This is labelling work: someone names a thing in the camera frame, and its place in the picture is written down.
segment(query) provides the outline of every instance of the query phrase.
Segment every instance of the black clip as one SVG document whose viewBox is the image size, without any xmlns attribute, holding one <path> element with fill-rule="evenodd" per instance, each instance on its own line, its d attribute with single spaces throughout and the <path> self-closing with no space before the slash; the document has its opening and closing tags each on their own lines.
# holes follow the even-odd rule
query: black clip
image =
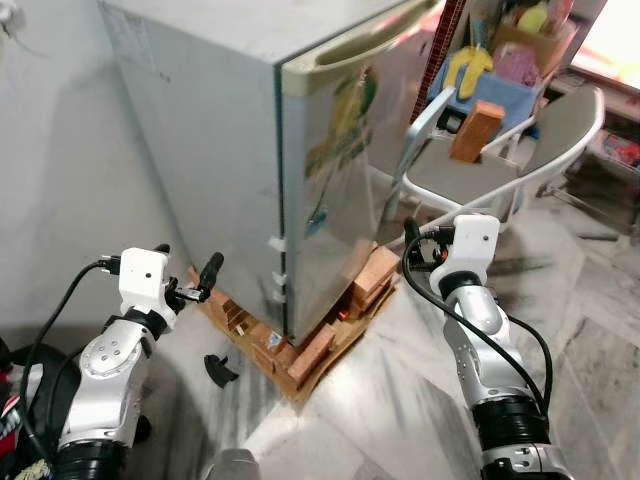
<svg viewBox="0 0 640 480">
<path fill-rule="evenodd" d="M 227 360 L 227 357 L 220 360 L 215 355 L 207 355 L 204 357 L 204 368 L 207 370 L 211 380 L 220 388 L 224 388 L 227 383 L 233 382 L 238 378 L 237 373 L 232 372 L 225 366 Z"/>
</svg>

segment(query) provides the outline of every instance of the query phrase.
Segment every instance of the black cable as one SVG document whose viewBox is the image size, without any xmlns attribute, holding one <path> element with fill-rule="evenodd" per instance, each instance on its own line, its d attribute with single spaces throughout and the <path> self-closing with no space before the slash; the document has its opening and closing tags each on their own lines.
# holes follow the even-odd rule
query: black cable
<svg viewBox="0 0 640 480">
<path fill-rule="evenodd" d="M 542 354 L 544 355 L 544 403 L 547 406 L 547 410 L 549 409 L 549 405 L 551 404 L 551 390 L 553 389 L 553 360 L 551 359 L 551 352 L 549 351 L 549 346 L 547 342 L 545 342 L 544 338 L 540 333 L 533 328 L 528 323 L 523 322 L 522 320 L 514 317 L 513 315 L 507 315 L 507 318 L 518 325 L 520 328 L 525 329 L 529 332 L 533 337 L 538 341 L 540 348 L 542 349 Z"/>
<path fill-rule="evenodd" d="M 407 248 L 405 249 L 404 254 L 402 255 L 402 273 L 404 274 L 405 278 L 407 279 L 407 282 L 409 283 L 409 285 L 411 285 L 411 287 L 418 294 L 420 294 L 420 296 L 424 297 L 430 303 L 432 303 L 433 305 L 438 307 L 440 310 L 445 312 L 451 318 L 453 318 L 458 323 L 463 325 L 465 328 L 467 328 L 468 330 L 473 332 L 474 335 L 476 335 L 478 338 L 480 338 L 483 342 L 485 342 L 487 345 L 489 345 L 491 348 L 493 348 L 498 355 L 500 355 L 502 358 L 504 358 L 505 361 L 509 365 L 511 365 L 516 372 L 518 372 L 518 374 L 522 377 L 524 382 L 527 384 L 527 386 L 529 387 L 529 389 L 533 393 L 533 396 L 535 398 L 536 403 L 538 404 L 538 408 L 540 409 L 540 413 L 546 417 L 547 416 L 547 407 L 546 407 L 544 398 L 542 397 L 542 394 L 540 393 L 540 390 L 538 389 L 538 386 L 533 381 L 531 376 L 527 373 L 527 371 L 522 367 L 522 365 L 520 365 L 516 361 L 515 358 L 513 358 L 511 355 L 509 355 L 509 353 L 504 348 L 502 348 L 496 342 L 491 340 L 491 338 L 489 338 L 489 336 L 487 336 L 482 330 L 480 330 L 477 327 L 475 327 L 471 322 L 466 320 L 461 315 L 458 315 L 449 305 L 447 305 L 442 300 L 437 298 L 434 294 L 428 292 L 422 286 L 420 286 L 415 281 L 413 276 L 411 275 L 411 271 L 410 271 L 410 268 L 409 268 L 409 253 L 408 252 L 413 250 L 421 240 L 427 240 L 431 236 L 432 236 L 432 234 L 430 232 L 422 233 L 422 234 L 420 234 L 420 236 L 418 236 L 418 237 L 414 238 L 413 240 L 411 240 L 411 242 L 409 242 L 409 244 L 407 245 Z"/>
<path fill-rule="evenodd" d="M 46 419 L 46 429 L 48 431 L 53 430 L 53 404 L 55 403 L 55 399 L 56 399 L 56 390 L 58 389 L 58 383 L 60 383 L 60 379 L 62 378 L 62 374 L 64 373 L 65 369 L 67 368 L 67 366 L 71 363 L 71 361 L 76 358 L 78 355 L 80 355 L 82 353 L 82 351 L 86 348 L 86 345 L 83 345 L 82 347 L 74 350 L 73 352 L 71 352 L 62 362 L 62 364 L 60 364 L 60 366 L 58 367 L 58 371 L 56 372 L 56 376 L 53 379 L 53 383 L 51 384 L 51 390 L 49 392 L 49 400 L 47 401 L 47 414 L 45 416 Z"/>
<path fill-rule="evenodd" d="M 62 300 L 60 300 L 60 303 L 56 307 L 55 311 L 53 312 L 51 317 L 49 317 L 49 320 L 47 320 L 47 322 L 42 326 L 42 328 L 38 332 L 38 335 L 36 336 L 36 339 L 33 342 L 31 349 L 29 350 L 29 355 L 27 356 L 27 361 L 25 362 L 24 370 L 22 371 L 22 379 L 20 381 L 20 402 L 19 402 L 18 412 L 22 417 L 22 426 L 24 427 L 25 432 L 27 432 L 27 436 L 29 437 L 29 440 L 33 444 L 34 448 L 37 450 L 38 454 L 40 454 L 44 459 L 44 461 L 49 465 L 49 468 L 52 468 L 53 466 L 51 461 L 51 456 L 49 455 L 49 452 L 47 452 L 44 445 L 42 445 L 42 442 L 38 438 L 38 435 L 36 434 L 36 431 L 33 428 L 33 425 L 31 425 L 31 420 L 29 419 L 29 409 L 27 407 L 27 386 L 29 385 L 29 373 L 31 372 L 31 367 L 33 366 L 36 353 L 38 352 L 38 347 L 42 343 L 42 340 L 44 339 L 45 335 L 49 332 L 53 323 L 56 321 L 56 319 L 60 315 L 60 312 L 69 301 L 69 298 L 71 297 L 71 295 L 73 294 L 73 291 L 76 289 L 76 287 L 80 283 L 80 280 L 82 280 L 82 277 L 84 277 L 89 271 L 93 270 L 94 268 L 107 268 L 107 261 L 98 260 L 97 262 L 93 262 L 87 265 L 82 270 L 80 270 L 80 272 L 78 272 L 76 277 L 73 279 L 73 281 L 67 288 L 66 293 L 62 297 Z"/>
</svg>

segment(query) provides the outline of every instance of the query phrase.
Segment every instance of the refrigerator sticker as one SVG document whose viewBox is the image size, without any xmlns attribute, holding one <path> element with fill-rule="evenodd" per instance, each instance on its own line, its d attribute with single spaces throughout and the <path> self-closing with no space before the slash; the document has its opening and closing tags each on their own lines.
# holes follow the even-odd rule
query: refrigerator sticker
<svg viewBox="0 0 640 480">
<path fill-rule="evenodd" d="M 367 112 L 377 90 L 377 75 L 372 67 L 367 66 L 358 75 L 351 75 L 340 82 L 333 92 L 327 138 L 309 150 L 305 164 L 308 179 L 324 168 L 329 169 L 320 198 L 307 218 L 305 238 L 313 236 L 328 221 L 329 211 L 324 201 L 336 172 L 340 172 L 371 143 L 373 129 L 367 122 Z"/>
<path fill-rule="evenodd" d="M 103 2 L 100 6 L 115 54 L 157 73 L 145 21 Z"/>
</svg>

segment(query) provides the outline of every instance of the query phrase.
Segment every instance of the black rubber base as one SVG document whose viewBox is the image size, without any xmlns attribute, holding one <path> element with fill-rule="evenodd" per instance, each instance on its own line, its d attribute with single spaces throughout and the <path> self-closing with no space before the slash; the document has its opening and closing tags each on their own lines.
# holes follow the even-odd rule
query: black rubber base
<svg viewBox="0 0 640 480">
<path fill-rule="evenodd" d="M 121 480 L 129 451 L 115 442 L 72 443 L 58 453 L 56 480 Z"/>
<path fill-rule="evenodd" d="M 508 397 L 473 407 L 482 450 L 518 445 L 550 443 L 549 428 L 529 397 Z"/>
</svg>

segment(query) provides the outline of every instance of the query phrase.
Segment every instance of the yellow object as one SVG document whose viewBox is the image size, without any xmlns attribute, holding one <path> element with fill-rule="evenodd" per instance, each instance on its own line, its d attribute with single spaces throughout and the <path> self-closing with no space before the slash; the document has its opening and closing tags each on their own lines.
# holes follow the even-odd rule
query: yellow object
<svg viewBox="0 0 640 480">
<path fill-rule="evenodd" d="M 529 33 L 538 33 L 542 30 L 548 16 L 547 4 L 540 2 L 522 14 L 518 21 L 518 29 Z"/>
<path fill-rule="evenodd" d="M 41 480 L 47 478 L 51 471 L 44 460 L 34 463 L 18 474 L 15 480 Z"/>
<path fill-rule="evenodd" d="M 467 65 L 467 71 L 464 73 L 462 83 L 458 88 L 458 98 L 461 100 L 473 95 L 482 72 L 493 70 L 493 59 L 483 48 L 466 47 L 457 51 L 449 62 L 447 75 L 442 86 L 443 89 L 456 86 L 458 71 L 464 65 Z"/>
</svg>

